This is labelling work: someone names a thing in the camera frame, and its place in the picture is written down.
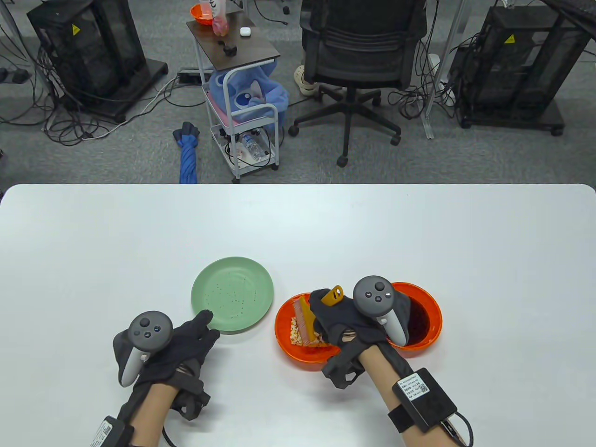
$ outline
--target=chair wheel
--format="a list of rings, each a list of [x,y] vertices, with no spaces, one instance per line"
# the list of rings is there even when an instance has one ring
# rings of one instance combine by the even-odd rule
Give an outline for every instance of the chair wheel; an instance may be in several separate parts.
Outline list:
[[[339,167],[346,167],[347,165],[347,157],[344,157],[343,155],[340,155],[337,159],[337,165]]]

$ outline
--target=chair base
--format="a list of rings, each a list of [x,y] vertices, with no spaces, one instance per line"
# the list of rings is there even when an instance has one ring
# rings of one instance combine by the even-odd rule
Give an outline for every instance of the chair base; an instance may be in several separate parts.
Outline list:
[[[354,114],[364,116],[370,121],[374,121],[377,124],[392,130],[395,132],[395,135],[393,138],[391,138],[391,144],[394,146],[399,144],[401,140],[402,129],[397,124],[392,123],[388,119],[383,118],[378,113],[375,113],[368,107],[364,106],[364,103],[369,100],[372,100],[373,105],[380,105],[380,90],[374,90],[362,95],[358,95],[356,93],[356,88],[348,87],[346,94],[343,95],[321,85],[319,86],[319,90],[315,95],[315,99],[317,101],[322,101],[323,95],[333,98],[336,103],[296,118],[294,120],[294,125],[288,129],[288,134],[290,134],[290,136],[298,135],[298,132],[300,131],[300,123],[312,121],[317,118],[323,118],[324,116],[329,116],[336,113],[343,113],[346,116],[346,123],[343,131],[343,152],[337,159],[337,165],[339,167],[345,167],[347,165],[347,151],[350,142],[350,127],[352,125],[352,115]]]

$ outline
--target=gray vr controller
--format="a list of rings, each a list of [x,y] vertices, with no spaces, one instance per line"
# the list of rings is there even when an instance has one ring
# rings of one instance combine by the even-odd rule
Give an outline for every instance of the gray vr controller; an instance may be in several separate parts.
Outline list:
[[[172,339],[172,320],[162,312],[148,311],[138,315],[126,331],[113,342],[118,362],[118,382],[123,387],[132,385],[143,364],[162,350]]]
[[[361,314],[376,319],[398,346],[408,343],[411,302],[383,277],[368,276],[354,286],[354,304]]]

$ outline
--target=yellow brush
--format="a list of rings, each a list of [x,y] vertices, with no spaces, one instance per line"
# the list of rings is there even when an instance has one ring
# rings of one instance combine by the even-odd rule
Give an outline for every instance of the yellow brush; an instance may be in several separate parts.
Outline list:
[[[337,285],[325,295],[321,302],[325,306],[335,306],[343,300],[343,289]],[[306,299],[301,296],[299,299],[294,301],[294,312],[296,313],[296,324],[298,326],[298,332],[302,339],[302,345],[309,346],[310,344],[317,344],[315,336],[315,314],[312,313],[311,307],[306,302]]]
[[[308,346],[316,343],[315,314],[312,313],[304,295],[294,301],[294,312],[296,313],[296,324],[298,325],[302,345]]]

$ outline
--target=pink bottle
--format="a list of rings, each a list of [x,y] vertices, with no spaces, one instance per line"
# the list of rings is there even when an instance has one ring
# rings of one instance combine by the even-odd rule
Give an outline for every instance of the pink bottle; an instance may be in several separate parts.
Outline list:
[[[225,16],[225,0],[209,0],[211,13],[213,14],[213,32],[216,36],[228,34],[228,19]]]

